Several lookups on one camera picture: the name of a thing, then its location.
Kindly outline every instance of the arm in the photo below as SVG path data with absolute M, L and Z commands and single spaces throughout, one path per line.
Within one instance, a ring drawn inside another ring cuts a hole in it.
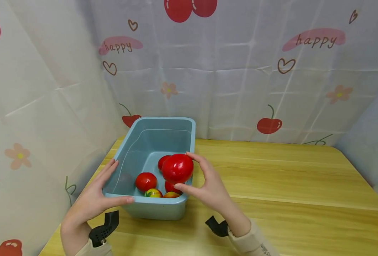
M 229 226 L 229 239 L 240 253 L 247 256 L 280 256 L 264 238 L 257 225 L 230 198 L 219 173 L 210 162 L 202 156 L 189 152 L 186 154 L 200 164 L 205 181 L 201 188 L 186 184 L 176 184 L 175 188 L 196 197 L 221 214 Z
M 105 210 L 119 205 L 133 203 L 133 197 L 106 198 L 102 187 L 111 177 L 119 162 L 112 159 L 96 176 L 94 181 L 79 195 L 62 221 L 60 236 L 66 256 L 109 256 L 111 247 L 108 244 L 92 247 L 89 240 L 91 227 L 87 223 Z

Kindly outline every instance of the small red tomato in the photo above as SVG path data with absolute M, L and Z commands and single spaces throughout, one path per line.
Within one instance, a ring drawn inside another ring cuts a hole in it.
M 180 197 L 179 194 L 175 193 L 175 192 L 167 192 L 164 197 L 166 198 L 175 198 L 175 197 Z
M 165 181 L 172 184 L 185 183 L 193 173 L 193 161 L 186 154 L 170 156 L 162 166 Z
M 145 192 L 144 197 L 162 197 L 162 192 L 155 188 L 151 188 Z
M 158 179 L 150 172 L 143 172 L 138 175 L 135 180 L 135 186 L 140 191 L 148 191 L 151 188 L 156 188 Z
M 175 189 L 172 183 L 167 182 L 167 181 L 165 181 L 165 190 L 166 192 L 175 192 L 176 194 L 183 194 L 183 192 L 181 192 L 180 190 Z
M 168 159 L 170 157 L 170 155 L 167 155 L 167 156 L 162 156 L 160 159 L 159 159 L 159 162 L 158 162 L 158 169 L 160 172 L 162 172 L 162 166 L 164 164 L 164 162 L 166 161 L 166 159 Z

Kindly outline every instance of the beige sleeve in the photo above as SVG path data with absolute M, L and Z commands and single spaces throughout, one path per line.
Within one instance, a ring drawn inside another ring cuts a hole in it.
M 112 256 L 111 249 L 112 247 L 109 243 L 94 248 L 91 239 L 89 239 L 87 244 L 75 256 Z
M 229 229 L 229 239 L 239 253 L 245 256 L 280 256 L 277 251 L 265 239 L 259 227 L 253 220 L 248 234 L 235 237 Z

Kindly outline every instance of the pink flower print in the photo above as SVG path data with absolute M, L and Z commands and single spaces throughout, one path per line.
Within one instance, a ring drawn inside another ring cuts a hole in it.
M 176 85 L 173 83 L 168 85 L 166 82 L 164 82 L 162 84 L 161 93 L 166 94 L 166 98 L 169 100 L 172 94 L 177 95 Z
M 350 98 L 352 88 L 344 88 L 342 85 L 335 87 L 334 92 L 327 93 L 326 97 L 331 98 L 330 104 L 336 103 L 338 100 L 346 101 Z
M 14 159 L 11 162 L 11 169 L 18 170 L 22 164 L 24 164 L 26 167 L 31 167 L 31 162 L 28 160 L 30 151 L 23 148 L 20 143 L 14 143 L 13 148 L 14 149 L 8 148 L 4 151 L 4 154 L 7 157 Z

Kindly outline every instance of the pink brush stroke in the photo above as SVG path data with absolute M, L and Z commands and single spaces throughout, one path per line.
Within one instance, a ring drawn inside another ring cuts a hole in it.
M 135 38 L 132 37 L 125 37 L 125 36 L 116 36 L 116 37 L 108 37 L 106 38 L 101 46 L 98 49 L 98 52 L 100 55 L 106 55 L 110 50 L 108 50 L 107 47 L 110 45 L 115 46 L 115 45 L 121 45 L 124 44 L 126 45 L 127 43 L 131 44 L 131 47 L 133 49 L 142 49 L 143 48 L 143 43 Z
M 317 43 L 318 46 L 321 45 L 324 37 L 328 38 L 329 40 L 331 40 L 331 38 L 336 38 L 335 44 L 338 46 L 345 43 L 345 33 L 343 31 L 334 28 L 316 28 L 313 30 L 304 31 L 291 38 L 287 43 L 283 45 L 283 52 L 290 51 L 291 49 L 294 49 L 301 44 L 304 45 L 304 40 L 306 40 L 308 37 L 311 38 L 311 43 L 314 42 L 315 38 L 320 38 L 321 40 Z

